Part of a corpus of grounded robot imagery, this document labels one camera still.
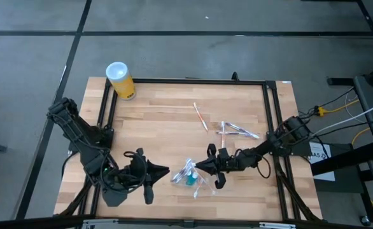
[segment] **plastic bag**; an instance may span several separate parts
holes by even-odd
[[[171,183],[184,186],[185,188],[195,188],[194,198],[198,197],[199,190],[210,190],[212,195],[217,192],[209,184],[209,176],[204,177],[196,168],[191,158],[186,160],[185,166],[171,176]]]

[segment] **yellow cup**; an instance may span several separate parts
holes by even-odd
[[[120,98],[129,100],[136,96],[133,79],[124,63],[111,63],[106,69],[106,76]]]

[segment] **wooden table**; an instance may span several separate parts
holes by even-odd
[[[105,78],[89,78],[81,105],[80,115],[89,124],[95,125],[103,95]],[[292,85],[278,81],[278,94],[283,120],[297,115],[297,105]],[[115,138],[111,154],[120,167],[129,164],[124,151],[135,151],[142,147],[151,162],[165,165],[172,172],[153,186],[154,201],[146,205],[143,188],[128,196],[119,207],[107,207],[100,195],[97,216],[126,218],[167,218],[167,219],[231,219],[231,220],[273,220],[279,221],[279,206],[276,177],[272,157],[266,155],[272,166],[271,177],[264,179],[256,169],[226,174],[226,185],[211,196],[210,191],[200,192],[194,199],[193,190],[170,183],[171,174],[180,170],[190,157],[201,161],[206,159],[209,143],[220,146],[221,137],[216,134],[221,121],[242,126],[260,136],[250,139],[242,136],[226,138],[230,154],[237,148],[251,148],[266,140],[267,119],[264,109],[262,87],[255,85],[192,85],[136,83],[137,95],[131,101],[118,99],[113,128]],[[277,127],[272,95],[269,92]],[[205,119],[209,132],[199,120],[193,102],[196,102]],[[104,115],[107,122],[109,105]],[[309,164],[300,157],[292,156],[292,170],[295,187],[315,215],[321,217],[313,175]],[[260,170],[266,174],[267,164],[262,160]],[[80,191],[85,179],[79,156],[73,157],[66,165],[65,174],[55,206],[55,213],[63,211]],[[85,212],[90,212],[93,190],[88,195]],[[292,216],[290,196],[286,191],[288,212]]]

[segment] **white label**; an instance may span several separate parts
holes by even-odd
[[[327,156],[324,153],[324,150],[322,149],[322,145],[320,143],[310,142],[309,147],[311,148],[311,163],[320,162],[322,160],[327,159]],[[324,144],[325,151],[327,151],[327,154],[329,157],[331,157],[331,149],[329,145]],[[324,174],[320,174],[317,176],[314,176],[314,179],[320,179],[324,181],[335,181],[335,174],[334,172],[326,172]]]

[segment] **white lid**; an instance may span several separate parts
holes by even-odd
[[[113,62],[106,68],[106,76],[109,80],[122,81],[127,77],[128,71],[123,62]]]

